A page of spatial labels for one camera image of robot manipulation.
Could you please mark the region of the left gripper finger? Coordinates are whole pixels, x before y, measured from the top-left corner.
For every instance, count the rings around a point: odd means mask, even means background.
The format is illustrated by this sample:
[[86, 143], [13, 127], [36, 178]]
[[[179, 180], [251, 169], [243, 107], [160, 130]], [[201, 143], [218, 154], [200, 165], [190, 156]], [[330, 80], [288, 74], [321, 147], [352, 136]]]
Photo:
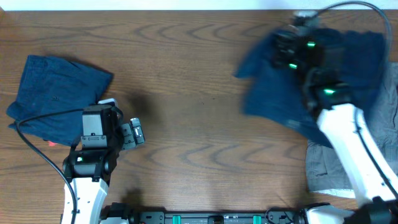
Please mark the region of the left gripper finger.
[[142, 131], [141, 127], [141, 122], [139, 118], [132, 118], [130, 120], [131, 126], [132, 126], [132, 131], [136, 140], [136, 144], [144, 144], [145, 143], [145, 137], [144, 133]]
[[121, 131], [123, 134], [123, 146], [121, 148], [122, 151], [134, 149], [136, 147], [136, 141], [134, 138], [132, 126], [129, 123], [125, 123], [121, 125]]

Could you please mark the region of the grey shorts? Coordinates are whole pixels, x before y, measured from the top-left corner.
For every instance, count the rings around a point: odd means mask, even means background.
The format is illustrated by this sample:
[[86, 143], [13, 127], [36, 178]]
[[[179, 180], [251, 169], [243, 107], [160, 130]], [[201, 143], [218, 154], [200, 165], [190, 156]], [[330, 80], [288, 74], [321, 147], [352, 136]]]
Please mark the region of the grey shorts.
[[[390, 168], [397, 173], [397, 63], [391, 62], [366, 123]], [[305, 172], [309, 192], [354, 198], [348, 176], [329, 147], [307, 141]]]

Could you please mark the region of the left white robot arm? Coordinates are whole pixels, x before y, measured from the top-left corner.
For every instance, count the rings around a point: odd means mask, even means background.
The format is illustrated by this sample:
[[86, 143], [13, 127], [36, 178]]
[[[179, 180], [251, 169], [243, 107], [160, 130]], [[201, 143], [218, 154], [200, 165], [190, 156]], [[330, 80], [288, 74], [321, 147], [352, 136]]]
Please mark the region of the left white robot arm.
[[125, 123], [114, 100], [85, 108], [82, 121], [81, 149], [72, 146], [63, 162], [67, 182], [61, 222], [130, 223], [127, 209], [102, 208], [120, 152], [145, 142], [141, 122]]

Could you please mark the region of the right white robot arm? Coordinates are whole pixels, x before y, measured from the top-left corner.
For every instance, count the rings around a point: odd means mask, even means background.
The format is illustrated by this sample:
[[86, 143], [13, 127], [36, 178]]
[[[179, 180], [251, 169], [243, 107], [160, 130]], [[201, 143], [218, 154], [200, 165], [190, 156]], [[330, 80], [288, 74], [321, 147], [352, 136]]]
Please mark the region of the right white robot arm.
[[280, 31], [276, 67], [294, 71], [306, 110], [333, 146], [354, 190], [356, 211], [327, 204], [304, 208], [297, 223], [396, 223], [397, 176], [377, 147], [364, 108], [383, 77], [388, 54], [348, 43], [335, 32]]

